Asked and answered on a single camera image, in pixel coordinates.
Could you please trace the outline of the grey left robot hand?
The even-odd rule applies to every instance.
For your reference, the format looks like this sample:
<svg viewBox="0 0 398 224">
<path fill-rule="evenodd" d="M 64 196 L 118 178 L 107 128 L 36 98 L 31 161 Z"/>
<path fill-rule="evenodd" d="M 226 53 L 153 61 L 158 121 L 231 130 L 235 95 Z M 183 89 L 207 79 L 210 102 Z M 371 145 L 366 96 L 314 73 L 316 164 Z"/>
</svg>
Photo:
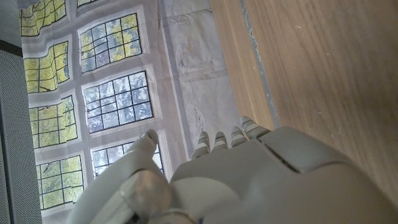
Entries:
<svg viewBox="0 0 398 224">
<path fill-rule="evenodd" d="M 353 161 L 289 127 L 244 116 L 231 140 L 198 138 L 167 179 L 150 129 L 81 194 L 68 223 L 396 223 L 397 207 Z"/>
</svg>

